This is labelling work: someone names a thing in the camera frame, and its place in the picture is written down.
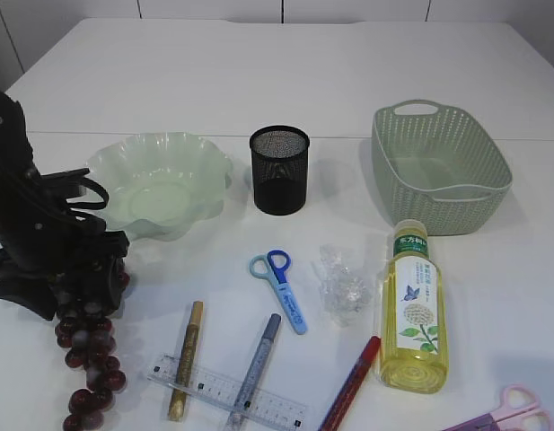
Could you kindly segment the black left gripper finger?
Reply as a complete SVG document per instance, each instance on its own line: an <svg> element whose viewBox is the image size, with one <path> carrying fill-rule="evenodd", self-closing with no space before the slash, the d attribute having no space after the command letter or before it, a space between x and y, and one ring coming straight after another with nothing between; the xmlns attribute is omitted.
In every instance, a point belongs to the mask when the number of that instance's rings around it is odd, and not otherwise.
<svg viewBox="0 0 554 431"><path fill-rule="evenodd" d="M85 313L114 313L124 292L124 260L109 256L79 268L68 275L66 290Z"/></svg>
<svg viewBox="0 0 554 431"><path fill-rule="evenodd" d="M0 280L0 299L6 300L52 321L57 299L46 280Z"/></svg>

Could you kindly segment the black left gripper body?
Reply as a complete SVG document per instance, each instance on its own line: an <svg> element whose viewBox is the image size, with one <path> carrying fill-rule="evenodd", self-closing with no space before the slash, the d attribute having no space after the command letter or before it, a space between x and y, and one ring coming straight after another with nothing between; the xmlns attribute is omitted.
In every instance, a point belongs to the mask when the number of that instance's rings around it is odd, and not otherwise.
<svg viewBox="0 0 554 431"><path fill-rule="evenodd" d="M63 199L0 197L0 286L47 287L57 275L121 262L129 241Z"/></svg>

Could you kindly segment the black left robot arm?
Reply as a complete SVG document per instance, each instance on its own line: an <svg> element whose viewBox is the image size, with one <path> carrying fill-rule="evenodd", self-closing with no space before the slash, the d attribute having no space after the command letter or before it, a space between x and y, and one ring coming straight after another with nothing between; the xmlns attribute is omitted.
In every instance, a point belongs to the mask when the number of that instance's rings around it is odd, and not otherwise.
<svg viewBox="0 0 554 431"><path fill-rule="evenodd" d="M0 299L47 321L71 301L89 313L119 308L129 241L94 214L110 197L88 174L40 174L22 105L0 91Z"/></svg>

